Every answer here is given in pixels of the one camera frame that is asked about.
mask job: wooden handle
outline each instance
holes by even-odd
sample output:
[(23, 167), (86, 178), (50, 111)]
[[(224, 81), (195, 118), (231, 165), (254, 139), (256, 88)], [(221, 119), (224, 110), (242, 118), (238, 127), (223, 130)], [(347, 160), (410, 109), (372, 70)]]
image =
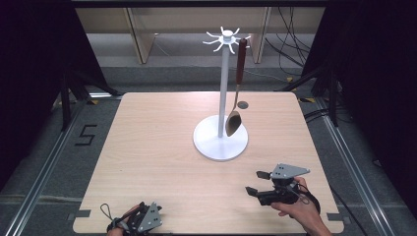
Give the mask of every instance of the wooden handle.
[(242, 38), (239, 41), (239, 51), (237, 54), (237, 69), (236, 69), (236, 84), (242, 84), (243, 80), (243, 69), (245, 68), (245, 58), (246, 58), (246, 45), (248, 40)]

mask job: hand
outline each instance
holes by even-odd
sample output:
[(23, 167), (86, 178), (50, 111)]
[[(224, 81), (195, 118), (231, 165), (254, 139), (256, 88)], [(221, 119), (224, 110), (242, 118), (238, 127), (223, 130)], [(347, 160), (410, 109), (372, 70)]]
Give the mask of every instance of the hand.
[[(135, 210), (135, 209), (137, 209), (139, 207), (139, 205), (136, 205), (136, 206), (133, 206), (131, 209), (129, 209), (126, 213), (124, 213), (123, 215), (126, 215), (126, 214), (128, 214), (128, 213), (130, 213), (130, 212), (132, 212), (133, 210)], [(128, 222), (128, 220), (129, 220), (129, 216), (128, 217), (126, 217), (125, 219), (123, 219), (123, 221), (125, 221), (125, 223), (127, 223)], [(125, 230), (124, 229), (122, 229), (122, 228), (114, 228), (114, 229), (111, 229), (111, 230), (109, 230), (108, 232), (107, 232), (107, 236), (123, 236), (123, 232), (124, 232)]]
[[(307, 188), (307, 183), (304, 178), (294, 177), (294, 179), (301, 185), (301, 188)], [(300, 198), (293, 205), (272, 203), (270, 206), (279, 210), (279, 216), (285, 216), (287, 214), (291, 215), (291, 217), (295, 218), (295, 220), (297, 220), (303, 226), (306, 232), (312, 236), (331, 235), (330, 231), (323, 223), (322, 218), (317, 212), (316, 206), (313, 204), (313, 202), (310, 201), (306, 196), (301, 196), (302, 198), (306, 198), (308, 200), (307, 204), (306, 199), (303, 200)]]

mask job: ladle head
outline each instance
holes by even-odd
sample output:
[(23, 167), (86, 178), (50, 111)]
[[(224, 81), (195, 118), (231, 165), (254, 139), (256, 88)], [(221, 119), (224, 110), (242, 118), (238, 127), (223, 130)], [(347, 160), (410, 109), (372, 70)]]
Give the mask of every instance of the ladle head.
[(242, 124), (242, 118), (240, 117), (240, 114), (238, 111), (232, 111), (227, 117), (226, 121), (226, 134), (227, 137), (232, 136), (237, 129), (239, 129), (240, 125)]

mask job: ladle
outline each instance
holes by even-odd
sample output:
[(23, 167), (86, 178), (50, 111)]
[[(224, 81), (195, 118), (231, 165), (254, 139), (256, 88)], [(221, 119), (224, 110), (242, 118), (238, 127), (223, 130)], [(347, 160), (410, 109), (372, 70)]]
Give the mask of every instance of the ladle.
[(232, 136), (242, 124), (242, 118), (240, 117), (239, 112), (236, 111), (235, 109), (236, 109), (236, 104), (237, 104), (237, 98), (239, 95), (240, 85), (242, 84), (242, 80), (243, 80), (243, 69), (245, 67), (247, 44), (248, 44), (248, 40), (246, 38), (242, 38), (239, 40), (239, 51), (237, 55), (237, 68), (236, 68), (235, 101), (234, 101), (233, 109), (230, 112), (230, 115), (227, 117), (226, 125), (225, 125), (226, 134), (228, 137)]

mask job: wooden table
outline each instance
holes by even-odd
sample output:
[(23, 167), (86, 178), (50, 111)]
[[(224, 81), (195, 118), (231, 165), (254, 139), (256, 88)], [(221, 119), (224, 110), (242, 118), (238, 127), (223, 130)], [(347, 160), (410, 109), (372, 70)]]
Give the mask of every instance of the wooden table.
[[(226, 114), (233, 98), (229, 92)], [(237, 158), (218, 162), (199, 153), (193, 132), (218, 114), (219, 92), (125, 94), (80, 207), (90, 215), (76, 218), (74, 230), (105, 232), (110, 220), (101, 204), (109, 204), (115, 217), (143, 201), (162, 206), (163, 224), (152, 233), (303, 233), (294, 219), (279, 217), (245, 190), (272, 190), (256, 171), (286, 163), (311, 170), (304, 177), (322, 205), (322, 219), (331, 232), (341, 232), (341, 221), (328, 220), (338, 209), (295, 95), (243, 91), (239, 100), (249, 103), (239, 109), (248, 145)]]

